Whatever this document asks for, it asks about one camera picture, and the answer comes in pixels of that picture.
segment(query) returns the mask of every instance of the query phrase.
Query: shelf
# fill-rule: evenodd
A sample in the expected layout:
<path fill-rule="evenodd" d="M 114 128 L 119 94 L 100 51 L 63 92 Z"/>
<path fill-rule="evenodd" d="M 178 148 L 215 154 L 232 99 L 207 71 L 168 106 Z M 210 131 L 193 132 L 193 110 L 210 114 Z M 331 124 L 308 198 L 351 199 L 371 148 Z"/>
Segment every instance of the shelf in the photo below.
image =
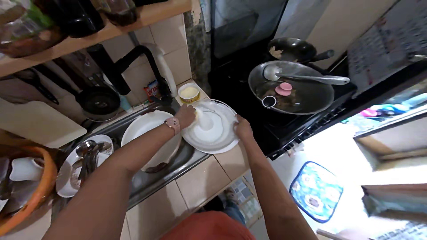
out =
<path fill-rule="evenodd" d="M 34 65 L 44 63 L 51 59 L 58 58 L 75 52 L 79 49 L 95 45 L 99 42 L 105 41 L 125 34 L 130 31 L 138 30 L 142 27 L 159 22 L 161 20 L 176 16 L 178 14 L 191 10 L 191 0 L 169 0 L 163 3 L 154 3 L 142 7 L 138 7 L 139 12 L 138 20 L 128 26 L 117 27 L 110 21 L 104 19 L 105 27 L 88 37 L 85 38 L 66 38 L 61 43 L 41 52 L 28 57 L 19 59 L 12 59 L 4 56 L 0 59 L 0 77 L 6 76 L 17 71 L 32 67 Z"/>

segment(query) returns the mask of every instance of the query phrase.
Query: sink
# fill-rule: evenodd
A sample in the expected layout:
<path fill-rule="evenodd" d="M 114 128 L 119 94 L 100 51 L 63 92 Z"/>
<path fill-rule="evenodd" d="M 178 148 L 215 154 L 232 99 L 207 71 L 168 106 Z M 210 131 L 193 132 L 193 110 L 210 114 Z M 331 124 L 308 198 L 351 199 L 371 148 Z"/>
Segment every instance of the sink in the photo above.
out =
<path fill-rule="evenodd" d="M 98 134 L 107 135 L 112 138 L 114 149 L 117 150 L 120 148 L 124 132 L 138 116 L 153 112 L 154 110 L 166 111 L 175 115 L 179 107 L 180 105 L 176 100 L 174 100 L 170 106 L 155 102 L 95 133 L 91 133 L 85 137 L 85 139 Z M 128 209 L 134 207 L 174 179 L 185 174 L 208 157 L 210 157 L 210 154 L 194 149 L 182 139 L 177 153 L 171 158 L 164 169 L 157 173 L 145 173 L 140 170 L 135 174 L 130 184 Z"/>

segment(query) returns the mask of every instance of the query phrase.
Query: hand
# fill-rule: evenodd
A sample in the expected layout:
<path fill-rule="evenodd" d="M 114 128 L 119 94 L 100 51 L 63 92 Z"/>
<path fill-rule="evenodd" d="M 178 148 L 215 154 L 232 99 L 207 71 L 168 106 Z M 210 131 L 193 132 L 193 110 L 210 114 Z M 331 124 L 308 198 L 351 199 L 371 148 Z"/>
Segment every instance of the hand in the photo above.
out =
<path fill-rule="evenodd" d="M 196 110 L 193 106 L 184 104 L 181 106 L 179 111 L 175 114 L 175 117 L 178 118 L 181 129 L 184 129 L 194 121 L 196 118 Z"/>
<path fill-rule="evenodd" d="M 236 135 L 242 140 L 253 138 L 254 135 L 252 133 L 251 124 L 239 114 L 236 114 L 236 117 L 238 121 L 237 123 L 234 123 L 236 126 L 234 132 Z"/>

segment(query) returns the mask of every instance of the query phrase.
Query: faucet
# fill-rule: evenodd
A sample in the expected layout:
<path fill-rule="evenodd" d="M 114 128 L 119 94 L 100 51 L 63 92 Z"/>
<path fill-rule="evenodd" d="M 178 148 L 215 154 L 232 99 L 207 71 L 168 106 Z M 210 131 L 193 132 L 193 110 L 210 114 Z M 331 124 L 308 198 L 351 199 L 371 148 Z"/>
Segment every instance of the faucet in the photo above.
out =
<path fill-rule="evenodd" d="M 155 102 L 160 102 L 163 105 L 170 105 L 172 103 L 171 91 L 166 82 L 166 79 L 161 76 L 157 64 L 154 60 L 153 54 L 150 49 L 146 46 L 138 45 L 132 49 L 124 57 L 120 58 L 117 62 L 113 60 L 108 55 L 102 44 L 96 44 L 86 48 L 86 51 L 104 72 L 107 78 L 110 80 L 112 85 L 117 89 L 121 95 L 127 95 L 130 92 L 130 88 L 126 81 L 124 80 L 122 73 L 128 69 L 129 65 L 133 63 L 139 56 L 145 54 L 150 63 L 150 67 L 153 70 L 154 76 L 158 81 L 158 89 L 161 95 L 161 100 L 156 97 L 151 96 L 150 99 Z"/>

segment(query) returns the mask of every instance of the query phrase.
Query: gas stove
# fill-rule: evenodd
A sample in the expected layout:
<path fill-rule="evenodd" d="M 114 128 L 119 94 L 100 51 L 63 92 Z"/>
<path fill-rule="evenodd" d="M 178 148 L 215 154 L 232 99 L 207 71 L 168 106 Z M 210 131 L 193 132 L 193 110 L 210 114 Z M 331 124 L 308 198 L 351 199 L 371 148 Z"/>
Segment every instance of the gas stove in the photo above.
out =
<path fill-rule="evenodd" d="M 333 104 L 326 110 L 311 115 L 283 114 L 263 107 L 248 84 L 250 72 L 257 65 L 276 60 L 267 53 L 232 59 L 213 69 L 209 75 L 212 98 L 225 102 L 252 127 L 255 140 L 263 153 L 272 160 L 312 136 L 343 111 L 342 104 L 355 91 L 353 84 L 335 85 Z"/>

